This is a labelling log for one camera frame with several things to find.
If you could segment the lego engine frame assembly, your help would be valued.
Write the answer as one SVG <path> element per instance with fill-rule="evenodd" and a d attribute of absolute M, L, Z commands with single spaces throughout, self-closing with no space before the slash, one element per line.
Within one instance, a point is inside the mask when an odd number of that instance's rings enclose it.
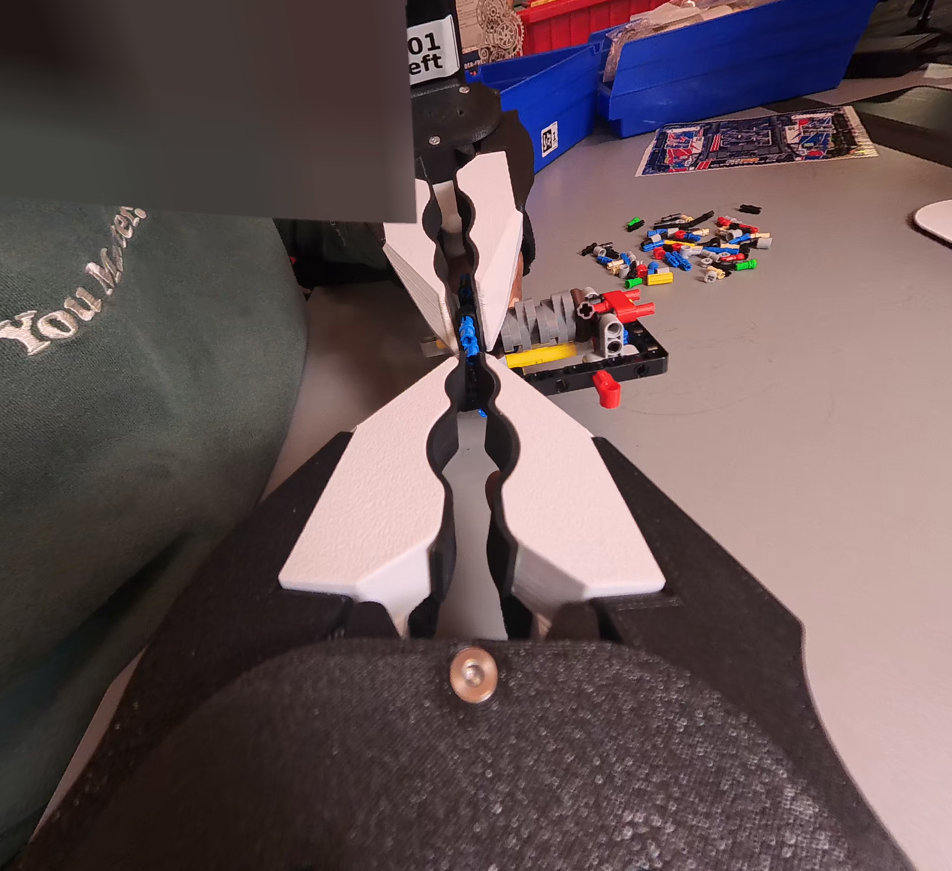
<path fill-rule="evenodd" d="M 668 353 L 645 319 L 656 312 L 638 288 L 557 292 L 540 303 L 510 307 L 492 348 L 480 350 L 543 395 L 595 388 L 603 407 L 616 406 L 624 381 L 663 374 Z"/>

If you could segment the large blue plastic bin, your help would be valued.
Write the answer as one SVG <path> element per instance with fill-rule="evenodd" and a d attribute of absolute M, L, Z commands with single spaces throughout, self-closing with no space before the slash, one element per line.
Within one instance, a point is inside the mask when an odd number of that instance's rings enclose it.
<path fill-rule="evenodd" d="M 877 2 L 780 0 L 625 44 L 597 112 L 625 138 L 834 88 Z"/>

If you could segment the blue red sticker sheet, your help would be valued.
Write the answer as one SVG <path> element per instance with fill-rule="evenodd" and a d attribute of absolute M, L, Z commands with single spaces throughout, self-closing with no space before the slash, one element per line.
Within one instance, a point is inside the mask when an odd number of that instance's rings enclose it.
<path fill-rule="evenodd" d="M 751 118 L 665 125 L 657 130 L 637 174 L 663 176 L 877 155 L 852 107 L 826 105 Z"/>

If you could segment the white round disc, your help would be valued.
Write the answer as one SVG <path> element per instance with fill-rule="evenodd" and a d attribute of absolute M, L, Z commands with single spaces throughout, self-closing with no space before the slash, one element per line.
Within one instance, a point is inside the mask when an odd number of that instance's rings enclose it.
<path fill-rule="evenodd" d="M 912 223 L 923 234 L 951 246 L 952 200 L 948 198 L 925 205 L 913 214 Z"/>

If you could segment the black lego beam blue pins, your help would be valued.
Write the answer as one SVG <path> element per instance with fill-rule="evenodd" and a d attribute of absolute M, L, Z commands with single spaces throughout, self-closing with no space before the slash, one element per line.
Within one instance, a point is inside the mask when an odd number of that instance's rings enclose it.
<path fill-rule="evenodd" d="M 464 379 L 460 409 L 477 411 L 481 417 L 486 418 L 482 383 L 482 368 L 484 367 L 482 356 L 485 347 L 477 311 L 474 282 L 469 273 L 460 275 L 455 299 L 454 324 Z"/>

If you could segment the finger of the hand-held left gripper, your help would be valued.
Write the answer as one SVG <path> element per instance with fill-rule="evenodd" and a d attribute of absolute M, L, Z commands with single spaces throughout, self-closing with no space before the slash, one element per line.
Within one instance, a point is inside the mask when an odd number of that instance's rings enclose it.
<path fill-rule="evenodd" d="M 456 330 L 447 302 L 446 260 L 437 237 L 442 213 L 429 182 L 417 179 L 416 220 L 384 222 L 388 261 L 433 332 L 456 353 Z"/>
<path fill-rule="evenodd" d="M 474 251 L 474 296 L 484 348 L 490 351 L 509 308 L 522 250 L 523 214 L 515 204 L 505 152 L 477 155 L 458 171 L 455 184 L 470 211 L 464 232 Z"/>

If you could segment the pile of small lego pieces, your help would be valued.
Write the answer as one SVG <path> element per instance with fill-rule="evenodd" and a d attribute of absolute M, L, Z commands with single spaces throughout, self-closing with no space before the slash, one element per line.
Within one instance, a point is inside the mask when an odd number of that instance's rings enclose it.
<path fill-rule="evenodd" d="M 720 282 L 758 267 L 756 254 L 774 243 L 771 233 L 746 222 L 760 208 L 742 204 L 736 213 L 713 210 L 691 215 L 676 212 L 647 220 L 634 216 L 613 238 L 596 239 L 578 252 L 627 290 L 671 284 L 679 273 L 704 283 Z"/>

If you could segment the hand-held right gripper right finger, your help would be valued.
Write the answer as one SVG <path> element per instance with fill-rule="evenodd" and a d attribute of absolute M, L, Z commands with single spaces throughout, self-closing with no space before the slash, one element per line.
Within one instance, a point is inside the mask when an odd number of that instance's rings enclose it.
<path fill-rule="evenodd" d="M 567 604 L 654 595 L 659 564 L 589 430 L 501 359 L 480 358 L 487 489 L 486 558 L 506 636 L 528 639 Z"/>

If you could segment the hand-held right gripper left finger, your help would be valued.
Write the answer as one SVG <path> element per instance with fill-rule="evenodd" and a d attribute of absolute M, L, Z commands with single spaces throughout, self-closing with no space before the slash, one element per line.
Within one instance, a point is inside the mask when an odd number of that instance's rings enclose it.
<path fill-rule="evenodd" d="M 444 471 L 459 449 L 466 368 L 448 358 L 358 425 L 279 573 L 285 590 L 379 603 L 434 637 L 456 561 Z"/>

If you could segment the small blue plastic bin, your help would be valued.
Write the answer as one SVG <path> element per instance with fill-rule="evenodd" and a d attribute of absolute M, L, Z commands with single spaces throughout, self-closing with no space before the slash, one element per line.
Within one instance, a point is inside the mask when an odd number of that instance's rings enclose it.
<path fill-rule="evenodd" d="M 497 90 L 503 110 L 518 113 L 539 172 L 592 133 L 603 59 L 596 44 L 569 46 L 481 65 L 467 81 Z"/>

